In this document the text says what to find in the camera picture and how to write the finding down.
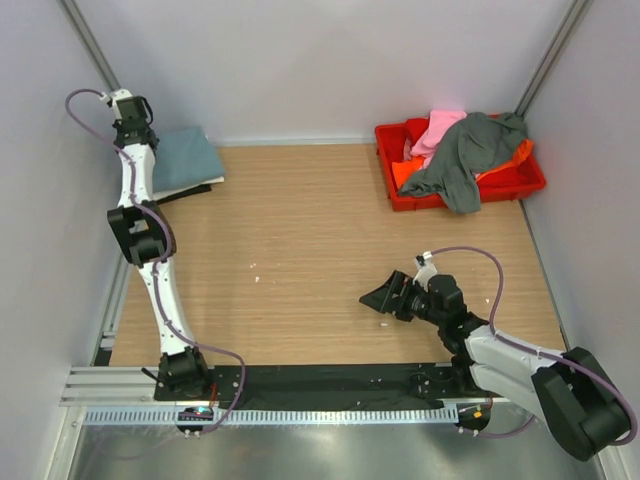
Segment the light blue t shirt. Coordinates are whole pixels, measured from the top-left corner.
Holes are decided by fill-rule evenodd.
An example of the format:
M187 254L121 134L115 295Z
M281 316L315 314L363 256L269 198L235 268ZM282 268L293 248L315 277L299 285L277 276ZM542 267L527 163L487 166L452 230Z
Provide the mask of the light blue t shirt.
M226 170L216 147L201 127L190 127L160 135L153 169L156 200L183 193L201 185L223 183Z

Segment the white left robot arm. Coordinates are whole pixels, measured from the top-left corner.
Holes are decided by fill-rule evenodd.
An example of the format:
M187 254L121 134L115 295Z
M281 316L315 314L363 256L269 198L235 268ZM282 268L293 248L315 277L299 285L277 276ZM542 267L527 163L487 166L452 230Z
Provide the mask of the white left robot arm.
M204 398L212 376L185 319L178 295L173 232L153 198L158 139L143 119L117 119L114 148L122 162L122 190L107 220L123 256L147 289L160 339L156 385L160 395Z

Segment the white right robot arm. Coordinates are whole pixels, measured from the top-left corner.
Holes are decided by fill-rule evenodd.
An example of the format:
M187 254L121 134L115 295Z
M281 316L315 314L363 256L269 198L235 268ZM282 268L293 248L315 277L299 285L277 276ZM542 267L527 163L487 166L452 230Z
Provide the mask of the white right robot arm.
M400 321L420 319L436 326L451 353L452 387L472 396L485 391L504 397L545 423L559 446L586 461L638 433L632 408L587 350L545 350L499 332L472 313L451 275L425 284L395 271L360 303Z

